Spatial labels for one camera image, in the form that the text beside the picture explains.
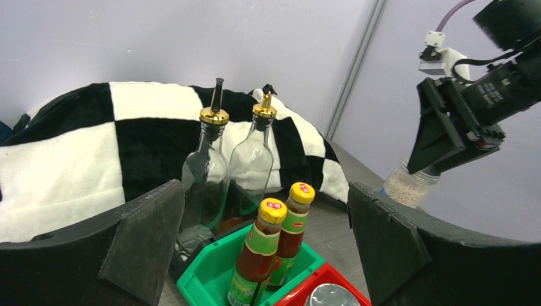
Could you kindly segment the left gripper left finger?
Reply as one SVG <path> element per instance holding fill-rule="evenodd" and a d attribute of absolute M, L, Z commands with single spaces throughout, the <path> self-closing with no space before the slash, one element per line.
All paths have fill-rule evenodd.
<path fill-rule="evenodd" d="M 171 180 L 28 242 L 3 242 L 1 304 L 157 305 L 183 209 Z"/>

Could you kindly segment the yellow-capped sauce bottle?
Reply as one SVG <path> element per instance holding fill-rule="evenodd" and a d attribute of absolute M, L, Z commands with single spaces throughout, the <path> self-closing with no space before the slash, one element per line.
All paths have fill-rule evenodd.
<path fill-rule="evenodd" d="M 248 231 L 235 261 L 232 282 L 226 295 L 230 305 L 258 305 L 272 274 L 279 236 L 288 210 L 275 198 L 262 200 L 258 215 Z"/>
<path fill-rule="evenodd" d="M 315 196 L 315 190 L 307 183 L 296 182 L 291 185 L 285 202 L 288 213 L 282 223 L 269 286 L 280 287 L 287 282 L 302 245 L 310 205 Z"/>

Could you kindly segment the gold-top oil bottle brown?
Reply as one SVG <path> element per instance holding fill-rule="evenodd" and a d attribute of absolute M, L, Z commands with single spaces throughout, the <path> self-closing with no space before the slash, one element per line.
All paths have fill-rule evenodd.
<path fill-rule="evenodd" d="M 262 89 L 262 102 L 253 106 L 253 120 L 247 137 L 236 145 L 230 159 L 231 178 L 223 220 L 224 232 L 254 217 L 266 192 L 274 164 L 269 131 L 277 111 L 272 106 L 276 93 L 271 84 Z"/>

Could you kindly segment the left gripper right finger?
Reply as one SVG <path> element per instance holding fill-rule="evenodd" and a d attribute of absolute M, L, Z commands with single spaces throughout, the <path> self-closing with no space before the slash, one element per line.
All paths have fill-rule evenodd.
<path fill-rule="evenodd" d="M 360 184 L 348 191 L 373 305 L 539 305 L 540 244 L 464 229 Z"/>

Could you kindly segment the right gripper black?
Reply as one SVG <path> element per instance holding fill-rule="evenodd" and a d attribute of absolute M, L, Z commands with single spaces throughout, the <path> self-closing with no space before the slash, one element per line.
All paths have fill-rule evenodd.
<path fill-rule="evenodd" d="M 499 151 L 506 137 L 499 122 L 540 102 L 540 1 L 491 1 L 473 20 L 503 54 L 460 59 L 452 80 L 417 85 L 411 174 L 443 173 Z"/>

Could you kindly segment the silver-lid spice jar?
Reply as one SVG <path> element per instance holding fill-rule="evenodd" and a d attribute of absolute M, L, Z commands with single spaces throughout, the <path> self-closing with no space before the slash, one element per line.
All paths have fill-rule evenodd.
<path fill-rule="evenodd" d="M 401 158 L 394 171 L 383 183 L 380 192 L 410 208 L 418 208 L 432 186 L 440 180 L 441 173 L 427 167 L 415 173 L 408 171 L 409 157 Z"/>
<path fill-rule="evenodd" d="M 348 289 L 333 283 L 317 285 L 308 295 L 305 306 L 360 306 Z"/>

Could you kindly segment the gold-top clear glass bottle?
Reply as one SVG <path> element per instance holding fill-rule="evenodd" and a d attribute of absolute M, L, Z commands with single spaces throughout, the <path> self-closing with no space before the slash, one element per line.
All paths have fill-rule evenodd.
<path fill-rule="evenodd" d="M 184 212 L 175 249 L 189 256 L 204 240 L 219 233 L 230 184 L 229 162 L 225 159 L 223 132 L 229 114 L 222 109 L 224 79 L 218 77 L 211 105 L 200 111 L 200 138 L 196 151 L 182 166 Z"/>

